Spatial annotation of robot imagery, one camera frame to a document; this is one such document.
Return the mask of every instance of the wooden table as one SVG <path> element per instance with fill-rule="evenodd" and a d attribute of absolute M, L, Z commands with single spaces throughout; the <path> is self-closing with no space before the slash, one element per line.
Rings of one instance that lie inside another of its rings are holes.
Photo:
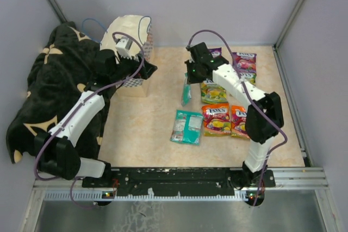
<path fill-rule="evenodd" d="M 257 53 L 256 86 L 276 91 L 282 99 L 283 130 L 289 141 L 275 150 L 271 167 L 304 166 L 276 61 L 270 46 L 231 46 L 233 52 Z M 199 146 L 171 142 L 176 110 L 201 112 L 199 84 L 192 85 L 192 100 L 184 108 L 181 95 L 190 54 L 184 47 L 155 48 L 158 70 L 151 77 L 148 97 L 121 97 L 115 94 L 105 125 L 99 159 L 117 167 L 239 167 L 245 160 L 249 142 L 234 137 L 201 136 Z M 222 55 L 231 60 L 227 49 Z M 230 104 L 238 103 L 229 97 Z M 275 144 L 283 140 L 278 135 Z"/>

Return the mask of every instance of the blue cable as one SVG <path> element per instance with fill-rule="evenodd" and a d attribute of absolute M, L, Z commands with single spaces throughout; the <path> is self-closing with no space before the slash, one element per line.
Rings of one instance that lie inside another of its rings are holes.
<path fill-rule="evenodd" d="M 150 17 L 150 16 L 143 16 L 143 17 L 139 20 L 139 25 L 138 25 L 138 38 L 139 38 L 139 42 L 140 42 L 140 44 L 141 44 L 142 46 L 144 45 L 144 43 L 141 42 L 141 39 L 140 39 L 140 23 L 141 23 L 141 20 L 142 20 L 143 18 L 146 18 L 146 17 L 150 18 L 150 23 L 148 24 L 147 29 L 146 29 L 146 33 L 148 33 L 148 30 L 149 30 L 150 24 L 151 24 L 151 17 Z"/>
<path fill-rule="evenodd" d="M 82 32 L 83 34 L 85 34 L 86 36 L 88 36 L 92 41 L 95 41 L 95 42 L 97 42 L 97 43 L 99 43 L 99 44 L 101 45 L 101 42 L 100 42 L 100 41 L 98 41 L 98 40 L 96 40 L 96 39 L 90 37 L 90 36 L 85 32 L 85 30 L 84 30 L 84 28 L 83 28 L 83 24 L 84 24 L 87 20 L 92 20 L 92 21 L 94 21 L 94 22 L 97 22 L 97 23 L 100 25 L 100 27 L 103 28 L 103 29 L 105 30 L 105 32 L 108 32 L 107 29 L 106 29 L 106 27 L 105 27 L 101 22 L 99 22 L 98 20 L 96 20 L 95 18 L 86 18 L 84 21 L 82 21 L 82 24 L 81 24 L 81 32 Z"/>

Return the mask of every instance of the beige star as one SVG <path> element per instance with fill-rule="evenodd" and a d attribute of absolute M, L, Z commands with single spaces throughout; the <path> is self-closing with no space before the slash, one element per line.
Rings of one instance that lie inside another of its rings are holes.
<path fill-rule="evenodd" d="M 54 43 L 51 44 L 51 45 L 49 46 L 49 48 L 47 48 L 47 47 L 44 48 L 44 49 L 42 50 L 41 53 L 46 54 L 46 55 L 45 55 L 45 59 L 44 59 L 44 61 L 43 61 L 43 64 L 47 64 L 47 62 L 48 62 L 48 56 L 49 56 L 50 54 L 63 54 L 61 50 L 59 50 L 58 48 L 55 48 L 55 47 L 54 47 Z"/>
<path fill-rule="evenodd" d="M 88 40 L 91 40 L 88 36 L 80 36 L 80 32 L 79 31 L 77 31 L 76 29 L 74 29 L 73 27 L 70 27 L 74 32 L 75 32 L 75 34 L 77 35 L 77 39 L 78 39 L 78 41 L 81 41 L 81 40 L 85 40 L 85 39 L 88 39 Z"/>

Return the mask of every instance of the gray floor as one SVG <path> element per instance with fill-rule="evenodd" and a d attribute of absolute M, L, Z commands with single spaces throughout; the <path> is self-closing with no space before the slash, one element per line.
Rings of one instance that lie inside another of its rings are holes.
<path fill-rule="evenodd" d="M 257 208 L 244 202 L 112 202 L 84 210 L 44 202 L 35 231 L 325 231 L 314 191 L 269 191 Z"/>

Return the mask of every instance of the metal frame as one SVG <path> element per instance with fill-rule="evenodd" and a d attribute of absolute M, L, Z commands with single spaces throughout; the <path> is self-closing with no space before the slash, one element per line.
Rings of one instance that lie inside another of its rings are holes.
<path fill-rule="evenodd" d="M 61 22 L 66 22 L 67 18 L 64 15 L 61 7 L 56 0 L 48 0 L 51 7 L 53 8 L 55 14 Z M 285 95 L 288 100 L 291 116 L 293 118 L 295 130 L 297 133 L 297 138 L 301 147 L 301 152 L 304 158 L 308 157 L 309 162 L 313 163 L 310 151 L 307 147 L 307 138 L 305 135 L 304 127 L 301 123 L 300 114 L 297 110 L 296 102 L 294 100 L 294 95 L 289 84 L 289 80 L 286 74 L 286 70 L 279 53 L 279 48 L 284 42 L 291 26 L 294 24 L 301 8 L 303 7 L 305 0 L 298 0 L 288 21 L 286 22 L 277 42 L 273 46 L 273 52 L 277 62 L 278 70 L 281 76 L 282 84 L 285 90 Z M 338 217 L 337 210 L 332 199 L 328 183 L 325 177 L 324 170 L 321 167 L 299 167 L 299 168 L 271 168 L 274 172 L 274 177 L 276 181 L 276 187 L 268 188 L 268 190 L 315 190 L 320 211 L 326 226 L 327 231 L 343 231 L 343 226 Z M 27 207 L 26 217 L 23 220 L 23 224 L 20 231 L 34 231 L 36 222 L 39 217 L 39 212 L 41 209 L 41 204 L 45 197 L 55 197 L 60 193 L 61 198 L 55 198 L 54 200 L 67 200 L 67 192 L 70 190 L 72 181 L 68 180 L 52 180 L 47 182 L 36 181 L 30 201 Z M 243 195 L 246 190 L 252 190 L 255 188 L 246 188 L 244 191 L 237 192 L 238 200 L 243 199 Z M 99 189 L 85 189 L 82 188 L 82 182 L 78 181 L 74 187 L 74 195 L 81 195 L 76 200 L 93 200 L 93 195 L 100 195 L 101 191 L 108 191 L 111 188 L 99 188 Z M 235 198 L 221 198 L 222 200 L 235 200 Z M 149 200 L 147 197 L 127 197 L 120 198 L 115 197 L 117 200 Z M 150 200 L 160 200 L 160 198 L 151 198 Z"/>

